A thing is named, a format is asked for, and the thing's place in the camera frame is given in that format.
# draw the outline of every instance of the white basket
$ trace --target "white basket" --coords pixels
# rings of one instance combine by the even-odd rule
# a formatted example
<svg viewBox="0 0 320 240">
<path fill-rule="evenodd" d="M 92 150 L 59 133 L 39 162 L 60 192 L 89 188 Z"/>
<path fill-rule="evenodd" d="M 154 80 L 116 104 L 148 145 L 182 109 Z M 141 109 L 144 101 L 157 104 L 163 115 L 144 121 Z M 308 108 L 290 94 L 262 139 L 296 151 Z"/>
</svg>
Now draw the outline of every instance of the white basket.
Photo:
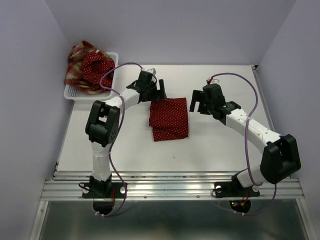
<svg viewBox="0 0 320 240">
<path fill-rule="evenodd" d="M 108 52 L 109 56 L 113 59 L 115 66 L 118 66 L 119 56 L 115 52 Z M 117 71 L 113 72 L 112 86 L 114 88 L 115 82 L 117 80 Z M 97 95 L 87 95 L 81 91 L 78 91 L 74 86 L 65 85 L 63 96 L 66 99 L 74 101 L 95 101 L 95 100 L 108 100 L 111 99 L 116 94 L 113 91 L 107 91 Z"/>
</svg>

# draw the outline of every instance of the glass panel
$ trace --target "glass panel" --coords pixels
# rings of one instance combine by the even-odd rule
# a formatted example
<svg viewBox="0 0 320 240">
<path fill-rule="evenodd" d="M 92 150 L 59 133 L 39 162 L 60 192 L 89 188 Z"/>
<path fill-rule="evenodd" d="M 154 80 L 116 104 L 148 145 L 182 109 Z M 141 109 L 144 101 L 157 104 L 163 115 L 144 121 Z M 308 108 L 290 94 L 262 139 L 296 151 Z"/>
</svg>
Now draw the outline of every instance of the glass panel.
<svg viewBox="0 0 320 240">
<path fill-rule="evenodd" d="M 252 201 L 251 212 L 268 204 Z M 90 201 L 50 202 L 41 240 L 284 240 L 308 239 L 297 202 L 275 200 L 265 212 L 240 216 L 216 201 L 126 202 L 120 215 L 94 215 Z M 227 201 L 221 206 L 228 207 Z"/>
</svg>

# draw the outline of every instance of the metal frame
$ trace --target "metal frame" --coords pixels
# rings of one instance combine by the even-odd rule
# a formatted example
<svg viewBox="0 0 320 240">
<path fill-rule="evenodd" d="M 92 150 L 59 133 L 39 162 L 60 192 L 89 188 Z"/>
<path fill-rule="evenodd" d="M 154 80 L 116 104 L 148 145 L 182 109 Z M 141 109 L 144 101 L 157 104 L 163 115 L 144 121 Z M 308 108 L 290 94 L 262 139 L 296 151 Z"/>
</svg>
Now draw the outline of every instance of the metal frame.
<svg viewBox="0 0 320 240">
<path fill-rule="evenodd" d="M 258 73 L 254 66 L 251 67 L 262 105 L 271 130 L 275 131 L 270 112 L 261 89 Z M 128 201 L 217 201 L 211 195 L 215 182 L 230 180 L 236 172 L 120 172 L 124 181 L 128 183 Z M 92 201 L 83 199 L 82 190 L 78 183 L 88 182 L 90 172 L 56 171 L 50 181 L 43 186 L 40 203 L 33 224 L 30 240 L 38 240 L 44 223 L 49 201 Z M 113 174 L 112 181 L 119 182 L 119 178 Z M 274 186 L 265 183 L 260 187 L 261 196 L 257 200 L 271 199 Z M 223 198 L 223 200 L 235 200 L 236 198 Z M 286 178 L 277 184 L 276 199 L 296 199 L 301 213 L 307 237 L 317 239 L 317 232 L 308 211 L 305 196 L 299 179 Z"/>
</svg>

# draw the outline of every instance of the gray wall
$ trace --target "gray wall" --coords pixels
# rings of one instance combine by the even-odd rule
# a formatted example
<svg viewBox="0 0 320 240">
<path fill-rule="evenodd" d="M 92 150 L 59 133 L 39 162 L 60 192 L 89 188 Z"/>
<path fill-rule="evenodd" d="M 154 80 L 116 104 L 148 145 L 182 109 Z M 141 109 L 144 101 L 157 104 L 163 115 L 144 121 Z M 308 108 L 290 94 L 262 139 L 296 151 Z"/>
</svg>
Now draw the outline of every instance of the gray wall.
<svg viewBox="0 0 320 240">
<path fill-rule="evenodd" d="M 46 0 L 72 45 L 141 64 L 258 64 L 294 0 Z"/>
<path fill-rule="evenodd" d="M 297 139 L 302 165 L 298 176 L 318 231 L 319 23 L 320 1 L 297 0 L 258 68 L 275 128 Z"/>
<path fill-rule="evenodd" d="M 70 46 L 44 0 L 1 1 L 0 23 L 0 239 L 26 240 L 70 115 Z"/>
</svg>

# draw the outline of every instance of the folded cloth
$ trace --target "folded cloth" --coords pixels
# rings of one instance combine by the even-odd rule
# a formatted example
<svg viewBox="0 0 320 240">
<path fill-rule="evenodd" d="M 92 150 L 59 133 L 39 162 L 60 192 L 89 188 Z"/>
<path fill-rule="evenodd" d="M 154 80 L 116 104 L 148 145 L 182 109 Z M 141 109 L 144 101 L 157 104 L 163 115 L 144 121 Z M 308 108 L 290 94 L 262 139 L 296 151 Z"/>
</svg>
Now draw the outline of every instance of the folded cloth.
<svg viewBox="0 0 320 240">
<path fill-rule="evenodd" d="M 112 61 L 112 58 L 106 52 L 101 52 L 91 43 L 82 41 L 79 45 L 73 46 L 72 51 L 68 55 L 69 65 L 64 80 L 64 84 L 71 85 L 88 95 L 101 94 L 105 91 L 100 87 L 94 87 L 91 82 L 86 81 L 83 77 L 83 60 L 92 52 L 97 52 L 98 55 Z"/>
<path fill-rule="evenodd" d="M 92 91 L 99 90 L 100 79 L 108 71 L 115 68 L 115 62 L 105 58 L 97 52 L 90 52 L 82 62 L 83 78 L 92 84 Z M 107 75 L 102 80 L 102 85 L 111 88 L 113 74 Z"/>
<path fill-rule="evenodd" d="M 186 98 L 166 98 L 152 101 L 149 126 L 153 140 L 184 139 L 189 135 Z"/>
</svg>

